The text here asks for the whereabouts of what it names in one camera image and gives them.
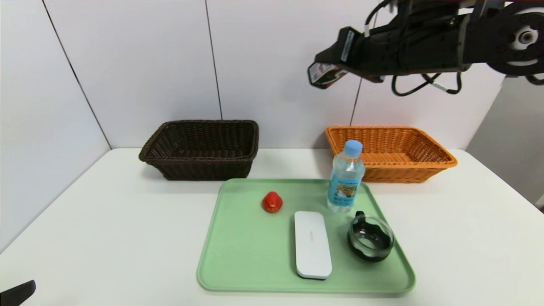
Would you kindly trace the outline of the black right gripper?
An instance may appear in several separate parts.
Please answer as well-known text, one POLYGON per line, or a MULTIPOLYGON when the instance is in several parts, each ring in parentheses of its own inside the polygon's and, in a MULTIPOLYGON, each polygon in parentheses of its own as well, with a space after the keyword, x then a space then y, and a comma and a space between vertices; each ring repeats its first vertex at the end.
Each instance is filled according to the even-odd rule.
POLYGON ((390 72, 391 28, 380 26, 366 32, 340 30, 338 42, 315 55, 316 63, 338 63, 350 72, 390 72))

